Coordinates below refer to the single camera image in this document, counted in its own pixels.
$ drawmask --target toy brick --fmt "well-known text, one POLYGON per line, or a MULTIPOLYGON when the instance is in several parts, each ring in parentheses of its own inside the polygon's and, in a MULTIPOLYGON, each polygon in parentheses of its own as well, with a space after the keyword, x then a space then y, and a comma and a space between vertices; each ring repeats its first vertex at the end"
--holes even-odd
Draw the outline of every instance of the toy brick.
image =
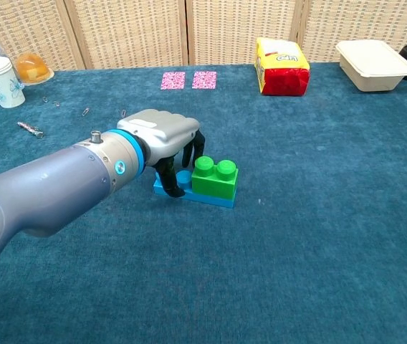
POLYGON ((195 194, 233 199, 237 187, 239 169, 230 160, 222 160, 218 164, 208 156, 196 160, 193 170, 192 191, 195 194))
MULTIPOLYGON (((181 199, 186 199, 189 201, 200 202, 204 204, 211 204, 214 206, 223 206, 225 208, 233 208, 234 207, 234 200, 235 200, 235 193, 232 199, 221 199, 219 197, 201 195, 198 193, 194 193, 191 188, 191 172, 188 170, 179 171, 176 174, 176 180, 180 188, 182 188, 185 192, 185 195, 181 197, 181 199)), ((161 179, 159 175, 155 174, 155 182, 154 182, 154 193, 156 195, 167 196, 167 193, 163 190, 161 179)))

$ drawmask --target pink card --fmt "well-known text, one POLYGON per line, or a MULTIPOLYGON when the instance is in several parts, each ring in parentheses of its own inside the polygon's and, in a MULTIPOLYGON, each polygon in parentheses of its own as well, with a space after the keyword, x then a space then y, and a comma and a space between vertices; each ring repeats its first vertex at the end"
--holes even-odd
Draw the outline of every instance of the pink card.
POLYGON ((216 72, 195 72, 192 88, 216 88, 216 72))
POLYGON ((185 72, 165 72, 162 76, 161 90, 182 90, 185 72))

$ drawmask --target small metal object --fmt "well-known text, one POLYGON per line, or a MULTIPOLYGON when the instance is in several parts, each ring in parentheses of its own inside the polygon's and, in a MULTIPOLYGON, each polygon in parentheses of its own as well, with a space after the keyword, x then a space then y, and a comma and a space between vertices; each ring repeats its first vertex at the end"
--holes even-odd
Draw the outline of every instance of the small metal object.
POLYGON ((31 125, 24 122, 17 122, 17 125, 25 129, 29 133, 35 135, 37 138, 42 138, 44 136, 44 133, 38 127, 32 127, 31 125))
POLYGON ((90 142, 92 143, 101 143, 102 142, 102 133, 98 130, 90 132, 90 142))

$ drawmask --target snack bag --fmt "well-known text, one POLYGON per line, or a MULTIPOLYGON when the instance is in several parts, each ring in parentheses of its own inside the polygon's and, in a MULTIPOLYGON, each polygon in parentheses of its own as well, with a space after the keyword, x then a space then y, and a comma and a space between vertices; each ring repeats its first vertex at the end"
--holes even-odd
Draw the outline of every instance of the snack bag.
POLYGON ((263 95, 305 94, 310 66, 297 43, 258 38, 254 66, 263 95))

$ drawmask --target woven screen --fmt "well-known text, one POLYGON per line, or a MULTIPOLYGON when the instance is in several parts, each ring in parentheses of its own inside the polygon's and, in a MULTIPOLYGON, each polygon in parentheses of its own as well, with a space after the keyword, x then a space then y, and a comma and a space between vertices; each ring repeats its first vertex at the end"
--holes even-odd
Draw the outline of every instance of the woven screen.
POLYGON ((65 1, 88 68, 187 65, 184 2, 65 1))
POLYGON ((407 44, 407 1, 310 0, 306 58, 338 61, 335 45, 346 39, 381 39, 399 51, 407 44))
POLYGON ((252 63, 257 37, 289 39, 294 0, 187 1, 191 63, 252 63))
POLYGON ((70 44, 72 32, 63 24, 70 22, 57 2, 0 0, 0 42, 13 62, 22 53, 34 52, 53 70, 83 68, 80 53, 70 44))

